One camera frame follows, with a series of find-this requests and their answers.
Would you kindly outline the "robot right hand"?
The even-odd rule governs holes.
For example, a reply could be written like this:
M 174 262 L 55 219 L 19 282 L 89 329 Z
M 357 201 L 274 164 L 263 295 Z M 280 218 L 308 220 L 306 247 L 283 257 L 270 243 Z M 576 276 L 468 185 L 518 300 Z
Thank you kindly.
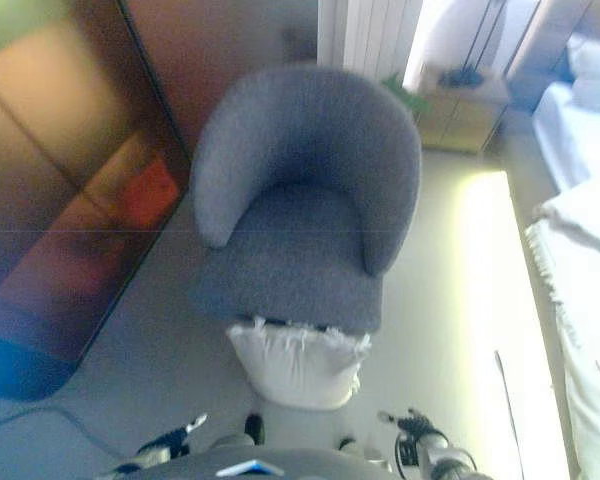
M 398 417 L 386 411 L 379 411 L 377 418 L 386 424 L 395 425 L 407 437 L 418 442 L 421 438 L 427 435 L 442 435 L 436 429 L 428 417 L 421 414 L 419 411 L 410 408 L 404 417 Z

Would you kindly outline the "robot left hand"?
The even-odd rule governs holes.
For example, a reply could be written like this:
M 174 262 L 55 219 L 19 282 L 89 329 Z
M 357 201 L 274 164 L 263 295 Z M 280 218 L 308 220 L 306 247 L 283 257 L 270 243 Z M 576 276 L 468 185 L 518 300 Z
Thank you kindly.
M 155 448 L 168 448 L 171 455 L 178 454 L 184 447 L 185 441 L 198 428 L 200 428 L 208 419 L 207 413 L 202 413 L 184 426 L 178 427 L 166 434 L 161 435 L 152 442 Z

